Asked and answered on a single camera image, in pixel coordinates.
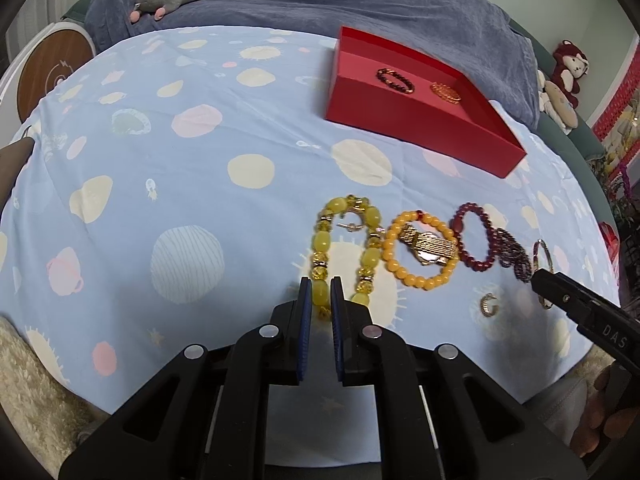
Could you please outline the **person's right hand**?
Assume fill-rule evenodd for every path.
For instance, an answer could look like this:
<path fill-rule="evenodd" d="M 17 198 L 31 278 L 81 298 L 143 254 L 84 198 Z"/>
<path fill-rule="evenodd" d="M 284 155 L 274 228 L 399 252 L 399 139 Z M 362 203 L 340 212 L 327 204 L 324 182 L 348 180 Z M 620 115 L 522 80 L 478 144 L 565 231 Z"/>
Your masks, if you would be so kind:
<path fill-rule="evenodd" d="M 638 406 L 624 408 L 616 413 L 605 406 L 605 389 L 610 380 L 611 367 L 605 367 L 593 385 L 596 393 L 590 396 L 578 427 L 570 439 L 570 449 L 578 456 L 593 452 L 599 445 L 600 435 L 609 439 L 622 438 L 639 414 Z"/>

